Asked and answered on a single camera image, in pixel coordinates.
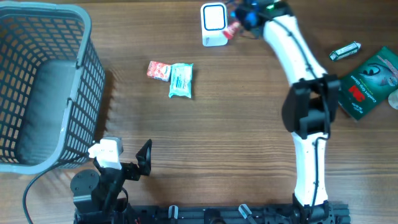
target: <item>red and white packet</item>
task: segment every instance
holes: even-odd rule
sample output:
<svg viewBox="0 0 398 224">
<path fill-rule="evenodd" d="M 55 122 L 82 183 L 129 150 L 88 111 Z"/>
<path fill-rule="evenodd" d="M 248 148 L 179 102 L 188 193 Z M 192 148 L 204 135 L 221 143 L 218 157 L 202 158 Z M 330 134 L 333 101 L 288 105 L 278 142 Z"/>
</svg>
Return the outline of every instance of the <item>red and white packet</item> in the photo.
<svg viewBox="0 0 398 224">
<path fill-rule="evenodd" d="M 168 82 L 170 79 L 171 70 L 172 70 L 171 65 L 161 62 L 150 61 L 148 66 L 147 76 L 149 78 L 154 78 Z"/>
</svg>

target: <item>wooden table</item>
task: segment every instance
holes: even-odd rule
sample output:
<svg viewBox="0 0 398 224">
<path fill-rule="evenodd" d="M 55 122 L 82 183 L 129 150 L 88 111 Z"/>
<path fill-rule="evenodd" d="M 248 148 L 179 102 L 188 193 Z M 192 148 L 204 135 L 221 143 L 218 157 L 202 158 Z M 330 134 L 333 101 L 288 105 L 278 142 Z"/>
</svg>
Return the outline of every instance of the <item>wooden table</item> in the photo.
<svg viewBox="0 0 398 224">
<path fill-rule="evenodd" d="M 134 205 L 262 205 L 291 201 L 295 152 L 281 119 L 289 90 L 263 40 L 201 44 L 204 1 L 81 3 L 106 69 L 98 136 L 123 138 L 123 162 L 153 140 L 152 173 L 126 182 Z M 316 58 L 340 77 L 383 45 L 398 53 L 398 1 L 290 2 Z M 362 51 L 331 62 L 351 41 Z M 193 63 L 193 99 L 168 98 L 169 84 L 146 77 L 149 61 Z M 355 123 L 341 109 L 326 156 L 330 201 L 348 203 L 353 223 L 398 219 L 398 112 L 385 101 Z M 28 194 L 35 223 L 71 223 L 69 189 L 79 170 L 55 170 Z M 0 223 L 26 223 L 22 193 L 32 176 L 0 174 Z"/>
</svg>

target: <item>perforated bin wall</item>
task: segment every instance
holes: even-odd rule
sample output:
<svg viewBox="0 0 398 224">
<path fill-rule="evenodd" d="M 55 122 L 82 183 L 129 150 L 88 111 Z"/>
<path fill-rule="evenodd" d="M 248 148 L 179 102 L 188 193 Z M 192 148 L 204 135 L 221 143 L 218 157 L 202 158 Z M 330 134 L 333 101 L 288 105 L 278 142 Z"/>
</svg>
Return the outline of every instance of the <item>perforated bin wall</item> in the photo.
<svg viewBox="0 0 398 224">
<path fill-rule="evenodd" d="M 78 6 L 0 2 L 0 172 L 38 173 L 92 145 L 104 69 L 90 32 Z"/>
</svg>

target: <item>plastic bin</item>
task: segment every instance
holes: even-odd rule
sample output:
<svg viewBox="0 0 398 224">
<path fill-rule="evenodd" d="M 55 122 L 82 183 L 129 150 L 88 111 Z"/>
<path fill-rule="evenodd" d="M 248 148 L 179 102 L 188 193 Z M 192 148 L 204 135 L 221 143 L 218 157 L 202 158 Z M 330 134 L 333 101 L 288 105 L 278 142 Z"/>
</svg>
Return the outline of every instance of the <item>plastic bin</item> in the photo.
<svg viewBox="0 0 398 224">
<path fill-rule="evenodd" d="M 78 6 L 0 2 L 0 172 L 36 174 L 92 145 L 105 74 L 90 33 Z"/>
</svg>

